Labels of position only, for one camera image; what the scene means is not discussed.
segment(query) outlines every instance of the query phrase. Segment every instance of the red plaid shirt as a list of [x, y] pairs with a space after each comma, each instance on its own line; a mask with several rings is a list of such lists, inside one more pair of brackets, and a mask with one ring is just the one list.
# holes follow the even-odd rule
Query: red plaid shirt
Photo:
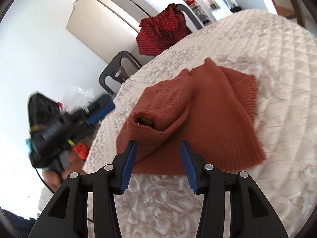
[[141, 20], [136, 38], [140, 55], [157, 56], [191, 33], [184, 14], [175, 11], [175, 7], [169, 4], [157, 16]]

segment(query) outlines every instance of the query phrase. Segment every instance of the round table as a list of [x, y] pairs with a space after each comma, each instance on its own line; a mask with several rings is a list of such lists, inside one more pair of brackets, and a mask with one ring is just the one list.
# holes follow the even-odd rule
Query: round table
[[[207, 57], [256, 75], [255, 128], [267, 160], [246, 170], [293, 238], [317, 204], [317, 45], [312, 34], [281, 16], [261, 10], [235, 13], [143, 66], [114, 99], [116, 108], [103, 120], [85, 170], [112, 162], [116, 137], [147, 86], [195, 68]], [[203, 196], [194, 195], [186, 176], [132, 175], [125, 194], [115, 200], [123, 237], [196, 236]], [[91, 197], [88, 205], [92, 217]], [[229, 237], [229, 212], [226, 205], [224, 237]]]

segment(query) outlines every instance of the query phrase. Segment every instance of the black cable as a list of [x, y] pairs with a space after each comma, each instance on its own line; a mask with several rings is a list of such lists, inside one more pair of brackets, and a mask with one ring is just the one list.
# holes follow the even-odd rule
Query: black cable
[[41, 179], [42, 183], [47, 187], [47, 189], [49, 189], [51, 193], [55, 194], [55, 192], [53, 192], [53, 190], [46, 184], [46, 182], [44, 181], [44, 179], [41, 177], [41, 175], [39, 174], [38, 170], [37, 170], [36, 168], [34, 168], [34, 169], [35, 169], [37, 175], [39, 176], [39, 178]]

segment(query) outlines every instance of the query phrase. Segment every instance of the chair backrest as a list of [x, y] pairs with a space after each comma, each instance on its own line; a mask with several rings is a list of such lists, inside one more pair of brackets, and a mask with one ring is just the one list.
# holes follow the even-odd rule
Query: chair backrest
[[127, 58], [137, 70], [141, 69], [142, 67], [140, 63], [134, 58], [134, 56], [130, 54], [129, 52], [127, 51], [119, 52], [111, 60], [111, 62], [108, 64], [108, 66], [104, 69], [104, 71], [101, 73], [99, 77], [100, 85], [110, 94], [113, 94], [114, 91], [105, 84], [105, 79], [107, 76], [112, 77], [112, 79], [120, 82], [121, 84], [124, 83], [129, 78], [129, 76], [126, 74], [126, 71], [121, 65], [121, 61], [123, 58]]
[[[197, 29], [203, 28], [201, 22], [195, 17], [193, 12], [185, 5], [177, 4], [176, 10], [186, 13]], [[137, 70], [141, 69], [142, 67], [141, 64], [128, 51], [119, 52], [111, 60], [111, 62], [108, 64], [108, 66], [104, 69], [104, 71], [101, 73], [99, 77], [100, 85], [110, 94], [113, 94], [114, 91], [105, 84], [106, 77], [110, 76], [112, 79], [118, 81], [121, 84], [129, 78], [129, 76], [126, 74], [126, 71], [121, 65], [121, 60], [123, 58], [127, 58], [134, 65], [134, 67], [137, 68]]]
[[185, 12], [198, 30], [203, 28], [201, 22], [195, 17], [194, 13], [188, 7], [183, 4], [177, 4], [175, 9], [179, 12]]

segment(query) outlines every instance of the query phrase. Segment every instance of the orange sweater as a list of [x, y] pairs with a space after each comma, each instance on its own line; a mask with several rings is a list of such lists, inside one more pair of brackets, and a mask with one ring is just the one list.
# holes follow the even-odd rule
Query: orange sweater
[[256, 80], [207, 58], [191, 71], [147, 87], [117, 138], [117, 153], [137, 142], [136, 174], [183, 175], [183, 140], [222, 171], [260, 164], [254, 130]]

